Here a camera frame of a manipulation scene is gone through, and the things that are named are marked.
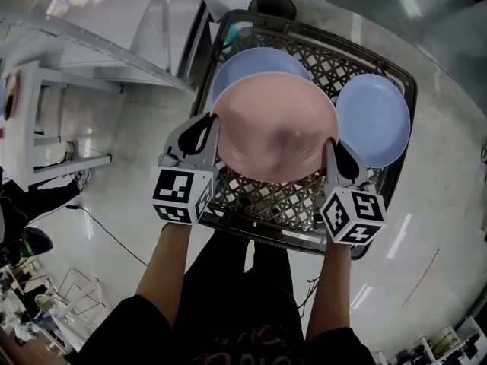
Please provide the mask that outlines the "big blue plate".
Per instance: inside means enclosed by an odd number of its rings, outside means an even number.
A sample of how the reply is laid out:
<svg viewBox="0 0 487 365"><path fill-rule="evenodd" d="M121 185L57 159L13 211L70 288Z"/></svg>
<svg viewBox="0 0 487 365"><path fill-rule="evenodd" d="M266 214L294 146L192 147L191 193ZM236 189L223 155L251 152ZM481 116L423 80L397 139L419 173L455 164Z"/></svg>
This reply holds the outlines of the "big blue plate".
<svg viewBox="0 0 487 365"><path fill-rule="evenodd" d="M236 81L262 72L284 72L311 81L310 73L292 55L272 47L256 47L230 57L216 72L212 82L214 105L224 90Z"/></svg>
<svg viewBox="0 0 487 365"><path fill-rule="evenodd" d="M366 167L383 168L405 151L411 131L403 94L387 78L358 75L348 81L336 101L339 139Z"/></svg>

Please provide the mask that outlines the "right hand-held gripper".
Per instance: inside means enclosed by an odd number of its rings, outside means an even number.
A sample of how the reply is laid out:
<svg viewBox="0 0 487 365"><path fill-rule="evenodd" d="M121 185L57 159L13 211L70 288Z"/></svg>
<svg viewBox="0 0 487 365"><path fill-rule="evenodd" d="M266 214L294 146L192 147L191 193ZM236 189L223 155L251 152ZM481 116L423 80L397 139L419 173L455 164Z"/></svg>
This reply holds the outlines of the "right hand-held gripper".
<svg viewBox="0 0 487 365"><path fill-rule="evenodd" d="M334 243L367 245L387 225L384 198L362 159L330 138L323 146L325 183L318 211Z"/></svg>

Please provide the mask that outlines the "white low table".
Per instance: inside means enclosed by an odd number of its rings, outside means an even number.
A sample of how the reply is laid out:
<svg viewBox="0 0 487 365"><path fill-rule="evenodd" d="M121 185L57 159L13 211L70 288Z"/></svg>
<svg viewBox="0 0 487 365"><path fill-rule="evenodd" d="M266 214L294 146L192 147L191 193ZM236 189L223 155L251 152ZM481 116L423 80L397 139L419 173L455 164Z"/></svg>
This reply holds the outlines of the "white low table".
<svg viewBox="0 0 487 365"><path fill-rule="evenodd" d="M86 157L69 163L55 165L50 168L36 170L34 168L34 148L54 144L52 138L36 139L34 137L34 128L36 124L37 108L39 105L39 96L43 86L58 87L84 87L89 90L101 90L112 94L120 94L122 86L113 82L87 78L80 75L74 75L63 71L57 71L50 68L42 68L38 61L32 61L20 65L18 71L21 73L21 87L29 89L30 93L26 100L25 110L27 111L26 121L26 138L24 143L25 152L25 184L31 185L58 176L68 175L81 170L88 170L95 167L107 165L111 162L109 154L102 154L95 157Z"/></svg>

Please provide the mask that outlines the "person's left forearm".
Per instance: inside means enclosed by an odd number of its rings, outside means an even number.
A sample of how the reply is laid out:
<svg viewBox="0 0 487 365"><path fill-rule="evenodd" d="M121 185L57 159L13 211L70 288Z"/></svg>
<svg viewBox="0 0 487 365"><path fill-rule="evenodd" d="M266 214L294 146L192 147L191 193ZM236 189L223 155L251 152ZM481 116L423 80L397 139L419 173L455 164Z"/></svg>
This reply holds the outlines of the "person's left forearm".
<svg viewBox="0 0 487 365"><path fill-rule="evenodd" d="M167 224L142 275L136 294L151 302L173 326L180 305L191 226Z"/></svg>

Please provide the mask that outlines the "white metal shelving rack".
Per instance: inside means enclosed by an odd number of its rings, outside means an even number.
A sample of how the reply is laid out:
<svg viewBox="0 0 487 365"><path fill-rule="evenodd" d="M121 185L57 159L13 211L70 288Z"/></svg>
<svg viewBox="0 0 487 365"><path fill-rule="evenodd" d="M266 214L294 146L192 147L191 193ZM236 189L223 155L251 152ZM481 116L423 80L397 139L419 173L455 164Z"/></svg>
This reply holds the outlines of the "white metal shelving rack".
<svg viewBox="0 0 487 365"><path fill-rule="evenodd" d="M0 67L191 91L204 0L0 0Z"/></svg>

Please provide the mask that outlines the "pink round tray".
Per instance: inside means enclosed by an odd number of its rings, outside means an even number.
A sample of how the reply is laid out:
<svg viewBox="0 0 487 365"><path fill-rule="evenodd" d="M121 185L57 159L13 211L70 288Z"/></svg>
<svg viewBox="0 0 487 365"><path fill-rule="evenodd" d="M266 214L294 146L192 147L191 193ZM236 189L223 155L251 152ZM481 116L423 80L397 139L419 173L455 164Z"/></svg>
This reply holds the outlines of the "pink round tray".
<svg viewBox="0 0 487 365"><path fill-rule="evenodd" d="M3 80L4 91L3 91L3 101L2 101L2 115L4 120L9 120L15 110L18 103L18 97L21 89L21 80L19 73L13 72L7 74Z"/></svg>

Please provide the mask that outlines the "brown wicker glass-top table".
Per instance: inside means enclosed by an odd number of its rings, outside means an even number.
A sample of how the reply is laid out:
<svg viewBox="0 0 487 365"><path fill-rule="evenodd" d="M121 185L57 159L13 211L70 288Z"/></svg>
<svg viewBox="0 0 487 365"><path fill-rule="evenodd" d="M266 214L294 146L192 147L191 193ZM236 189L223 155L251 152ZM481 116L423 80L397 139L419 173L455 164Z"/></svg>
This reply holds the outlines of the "brown wicker glass-top table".
<svg viewBox="0 0 487 365"><path fill-rule="evenodd" d="M252 27L242 29L233 43L224 45L228 29L238 22L250 22ZM221 19L191 109L193 116L209 111L211 85L218 68L238 52L257 46L270 46L294 56L331 100L337 100L345 84L360 74L383 76L403 94L410 121L414 119L418 85L406 70L334 33L245 10L230 11ZM299 252L325 253L326 227L314 207L315 199L323 197L324 176L314 173L295 182L266 183L241 176L221 160L217 164L221 169L215 197L203 215L203 225L216 230L230 225L232 233L255 241Z"/></svg>

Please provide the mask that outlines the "big pink plate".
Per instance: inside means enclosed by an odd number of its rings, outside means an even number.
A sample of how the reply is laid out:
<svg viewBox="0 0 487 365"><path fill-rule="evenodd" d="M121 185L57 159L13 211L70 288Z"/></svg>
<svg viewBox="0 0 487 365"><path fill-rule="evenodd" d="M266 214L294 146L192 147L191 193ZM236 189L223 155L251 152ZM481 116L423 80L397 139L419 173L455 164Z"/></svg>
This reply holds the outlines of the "big pink plate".
<svg viewBox="0 0 487 365"><path fill-rule="evenodd" d="M331 99L314 83L284 72L249 75L226 88L212 112L220 121L218 156L242 176L265 183L303 179L339 140Z"/></svg>

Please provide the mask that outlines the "black round mesh bin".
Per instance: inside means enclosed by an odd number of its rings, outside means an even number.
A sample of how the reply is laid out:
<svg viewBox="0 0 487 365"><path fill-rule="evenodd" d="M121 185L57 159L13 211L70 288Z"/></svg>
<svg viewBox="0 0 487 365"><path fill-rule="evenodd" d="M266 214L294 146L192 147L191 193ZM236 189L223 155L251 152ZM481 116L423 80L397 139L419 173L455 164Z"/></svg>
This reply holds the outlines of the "black round mesh bin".
<svg viewBox="0 0 487 365"><path fill-rule="evenodd" d="M297 9L292 0L252 0L248 10L289 20L294 20L297 15Z"/></svg>

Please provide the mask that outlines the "black rounded device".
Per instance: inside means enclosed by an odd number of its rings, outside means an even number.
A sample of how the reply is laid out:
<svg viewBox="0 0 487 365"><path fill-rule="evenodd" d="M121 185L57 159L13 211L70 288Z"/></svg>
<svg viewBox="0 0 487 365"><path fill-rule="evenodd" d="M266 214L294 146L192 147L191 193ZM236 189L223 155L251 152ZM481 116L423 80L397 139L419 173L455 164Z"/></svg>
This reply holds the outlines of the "black rounded device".
<svg viewBox="0 0 487 365"><path fill-rule="evenodd" d="M38 256L50 251L53 242L38 227L25 227L21 234L20 254L23 258Z"/></svg>

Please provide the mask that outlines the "black trousers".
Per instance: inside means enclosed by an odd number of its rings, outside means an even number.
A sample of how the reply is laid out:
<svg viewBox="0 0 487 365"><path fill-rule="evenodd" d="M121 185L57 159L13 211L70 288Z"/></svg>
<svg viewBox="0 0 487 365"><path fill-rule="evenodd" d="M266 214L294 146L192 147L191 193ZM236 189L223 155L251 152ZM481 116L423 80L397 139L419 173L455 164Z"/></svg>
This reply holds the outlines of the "black trousers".
<svg viewBox="0 0 487 365"><path fill-rule="evenodd" d="M184 275L174 328L208 337L280 325L303 335L286 249L257 242L244 269L249 240L217 230Z"/></svg>

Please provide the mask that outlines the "person's right forearm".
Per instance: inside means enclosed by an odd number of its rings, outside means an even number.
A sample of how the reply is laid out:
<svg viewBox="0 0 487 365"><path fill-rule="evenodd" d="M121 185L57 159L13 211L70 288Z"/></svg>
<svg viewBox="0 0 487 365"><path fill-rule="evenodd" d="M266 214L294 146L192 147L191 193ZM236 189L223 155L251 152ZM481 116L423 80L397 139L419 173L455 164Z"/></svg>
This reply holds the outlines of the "person's right forearm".
<svg viewBox="0 0 487 365"><path fill-rule="evenodd" d="M324 332L350 327L351 249L328 239L307 327L309 341Z"/></svg>

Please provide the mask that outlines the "teal plastic item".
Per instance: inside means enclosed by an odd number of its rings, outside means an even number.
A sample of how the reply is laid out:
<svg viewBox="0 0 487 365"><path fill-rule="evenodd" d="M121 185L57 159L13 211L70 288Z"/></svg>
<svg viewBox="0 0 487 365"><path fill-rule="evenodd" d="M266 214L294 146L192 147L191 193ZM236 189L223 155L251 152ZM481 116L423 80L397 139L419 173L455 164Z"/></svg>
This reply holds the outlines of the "teal plastic item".
<svg viewBox="0 0 487 365"><path fill-rule="evenodd" d="M225 35L224 45L233 43L239 32L248 27L252 27L250 22L238 22L236 24L232 24Z"/></svg>

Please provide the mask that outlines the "white cluttered shelf unit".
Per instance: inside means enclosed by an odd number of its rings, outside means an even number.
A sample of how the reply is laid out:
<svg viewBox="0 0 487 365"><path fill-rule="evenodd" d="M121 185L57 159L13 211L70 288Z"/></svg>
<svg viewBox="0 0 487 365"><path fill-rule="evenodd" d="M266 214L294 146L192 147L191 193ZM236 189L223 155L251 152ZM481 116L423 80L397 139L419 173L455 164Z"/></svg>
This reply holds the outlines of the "white cluttered shelf unit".
<svg viewBox="0 0 487 365"><path fill-rule="evenodd" d="M376 365L487 365L487 335L468 316L457 328L449 325L433 338L422 336L389 359L378 351L374 359Z"/></svg>

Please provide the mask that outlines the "black printed t-shirt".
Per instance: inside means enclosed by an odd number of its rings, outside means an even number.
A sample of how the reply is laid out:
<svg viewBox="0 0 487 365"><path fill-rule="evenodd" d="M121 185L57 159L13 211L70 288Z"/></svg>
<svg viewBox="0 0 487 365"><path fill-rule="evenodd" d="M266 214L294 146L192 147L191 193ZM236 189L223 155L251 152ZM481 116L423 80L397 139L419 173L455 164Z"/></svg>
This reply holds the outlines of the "black printed t-shirt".
<svg viewBox="0 0 487 365"><path fill-rule="evenodd" d="M290 306L245 307L177 331L148 300L123 300L75 365L376 365L351 328L304 340Z"/></svg>

